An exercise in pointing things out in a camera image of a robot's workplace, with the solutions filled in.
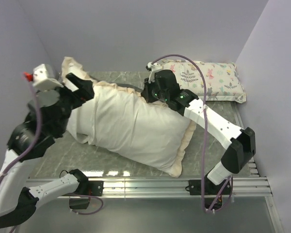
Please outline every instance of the robotic arm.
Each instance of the robotic arm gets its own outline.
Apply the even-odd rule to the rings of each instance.
[[[78,169],[64,177],[37,187],[24,187],[29,174],[44,156],[54,139],[63,136],[71,111],[94,97],[91,81],[84,81],[73,73],[67,79],[78,90],[72,92],[52,75],[44,64],[34,69],[33,75],[26,74],[33,86],[39,90],[37,100],[42,114],[42,130],[33,149],[15,163],[8,172],[6,168],[31,144],[36,131],[36,109],[34,102],[28,103],[30,112],[25,121],[18,125],[9,141],[5,160],[0,171],[0,228],[19,225],[29,219],[40,206],[67,193],[88,193],[88,178]]]
[[[227,121],[209,107],[204,109],[203,101],[192,91],[180,89],[171,70],[163,70],[158,63],[149,63],[151,72],[145,79],[141,95],[149,103],[161,100],[170,109],[191,119],[205,128],[203,111],[207,113],[208,132],[226,149],[221,161],[206,175],[206,181],[221,184],[231,174],[237,174],[255,155],[255,133],[252,129],[242,129]]]

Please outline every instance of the black cable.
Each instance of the black cable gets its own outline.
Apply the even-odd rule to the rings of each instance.
[[[59,178],[61,177],[61,175],[62,175],[62,173],[63,173],[64,171],[68,174],[68,171],[67,171],[67,170],[62,170],[62,171],[60,172],[60,174],[59,174]]]

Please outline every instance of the pillow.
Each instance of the pillow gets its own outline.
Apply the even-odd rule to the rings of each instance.
[[[62,78],[71,90],[77,88],[65,78],[69,72],[92,80],[79,63],[66,57]],[[95,97],[73,110],[68,121],[72,136],[80,143],[106,148],[178,177],[196,124],[165,103],[146,103],[133,88],[92,81]]]
[[[239,81],[234,63],[205,63],[195,61],[202,71],[207,88],[206,100],[246,101],[246,94]],[[189,89],[201,99],[204,85],[198,70],[190,63],[182,60],[163,60],[164,69],[170,69],[176,76],[182,89]]]

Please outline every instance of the white wall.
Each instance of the white wall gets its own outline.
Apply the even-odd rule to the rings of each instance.
[[[50,59],[19,3],[0,0],[0,168],[6,143],[23,122],[31,98],[22,72],[40,63],[50,64]]]
[[[59,68],[145,70],[162,55],[235,61],[267,0],[19,0]]]
[[[256,131],[259,171],[267,175],[286,233],[291,233],[291,0],[269,0],[238,60]]]

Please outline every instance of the floral pattern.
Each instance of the floral pattern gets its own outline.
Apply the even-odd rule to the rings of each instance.
[[[234,63],[196,62],[201,69],[207,89],[207,100],[246,101],[246,94],[239,81]],[[195,66],[183,60],[164,60],[163,68],[173,71],[177,82],[183,89],[189,89],[199,96],[204,95],[204,83]]]

